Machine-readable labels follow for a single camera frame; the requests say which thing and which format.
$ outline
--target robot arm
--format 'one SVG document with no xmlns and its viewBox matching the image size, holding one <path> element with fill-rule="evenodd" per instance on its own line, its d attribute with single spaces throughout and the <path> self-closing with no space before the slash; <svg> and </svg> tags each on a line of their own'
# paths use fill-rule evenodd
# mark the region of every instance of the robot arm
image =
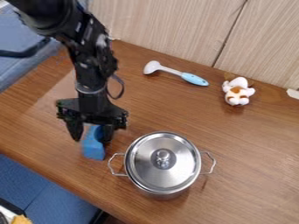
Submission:
<svg viewBox="0 0 299 224">
<path fill-rule="evenodd" d="M 102 126 L 103 143 L 114 130 L 126 128 L 128 112 L 108 99 L 107 82 L 117 70 L 106 28 L 76 0 L 8 0 L 23 22 L 37 34 L 63 43 L 76 71 L 78 98 L 57 101 L 58 118 L 75 141 L 84 123 Z"/>
</svg>

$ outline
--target small toy figure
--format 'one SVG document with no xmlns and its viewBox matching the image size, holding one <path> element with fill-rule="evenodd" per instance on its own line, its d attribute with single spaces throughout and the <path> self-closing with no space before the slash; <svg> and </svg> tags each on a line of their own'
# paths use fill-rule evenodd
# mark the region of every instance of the small toy figure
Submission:
<svg viewBox="0 0 299 224">
<path fill-rule="evenodd" d="M 249 97 L 255 93 L 255 89 L 248 85 L 247 79 L 244 77 L 235 78 L 232 73 L 225 73 L 226 81 L 222 85 L 223 91 L 226 93 L 226 102 L 231 106 L 243 106 L 249 103 Z"/>
</svg>

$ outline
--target wooden wall panel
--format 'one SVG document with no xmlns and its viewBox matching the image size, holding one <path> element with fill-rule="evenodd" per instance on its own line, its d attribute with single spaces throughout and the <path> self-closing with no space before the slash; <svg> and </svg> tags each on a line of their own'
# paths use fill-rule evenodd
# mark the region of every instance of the wooden wall panel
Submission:
<svg viewBox="0 0 299 224">
<path fill-rule="evenodd" d="M 245 0 L 93 0 L 113 38 L 211 66 Z"/>
<path fill-rule="evenodd" d="M 249 0 L 216 67 L 299 88 L 299 1 Z"/>
</svg>

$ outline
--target plastic spoon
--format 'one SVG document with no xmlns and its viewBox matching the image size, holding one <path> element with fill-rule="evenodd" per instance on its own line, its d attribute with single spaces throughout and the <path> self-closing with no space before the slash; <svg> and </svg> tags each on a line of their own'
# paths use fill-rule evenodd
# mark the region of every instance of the plastic spoon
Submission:
<svg viewBox="0 0 299 224">
<path fill-rule="evenodd" d="M 182 73 L 182 72 L 179 72 L 175 69 L 172 69 L 172 68 L 169 68 L 169 67 L 166 67 L 166 66 L 162 66 L 156 60 L 150 61 L 145 66 L 145 68 L 143 69 L 143 73 L 144 74 L 152 74 L 157 70 L 161 70 L 161 71 L 164 71 L 164 72 L 167 72 L 167 73 L 170 73 L 170 74 L 175 74 L 175 75 L 181 77 L 183 80 L 188 81 L 188 82 L 190 82 L 192 84 L 195 84 L 195 85 L 198 85 L 198 86 L 204 86 L 204 87 L 209 86 L 209 82 L 207 80 L 204 80 L 204 79 L 198 77 L 195 74 Z"/>
</svg>

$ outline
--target wooden table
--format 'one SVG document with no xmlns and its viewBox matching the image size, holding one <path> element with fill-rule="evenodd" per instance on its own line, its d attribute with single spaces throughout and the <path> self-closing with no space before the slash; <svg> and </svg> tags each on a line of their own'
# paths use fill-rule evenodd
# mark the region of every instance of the wooden table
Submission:
<svg viewBox="0 0 299 224">
<path fill-rule="evenodd" d="M 130 116 L 128 128 L 107 147 L 107 158 L 141 135 L 170 130 L 217 158 L 213 175 L 201 176 L 177 199 L 156 201 L 127 178 L 112 176 L 107 159 L 82 157 L 80 144 L 55 116 L 55 100 L 76 95 L 66 52 L 1 94 L 1 153 L 127 223 L 299 223 L 298 100 L 256 81 L 250 105 L 233 108 L 224 102 L 223 71 L 120 41 L 114 49 L 126 82 L 116 104 Z M 211 85 L 196 87 L 166 73 L 144 76 L 150 60 L 199 74 Z M 115 168 L 122 168 L 120 158 Z"/>
</svg>

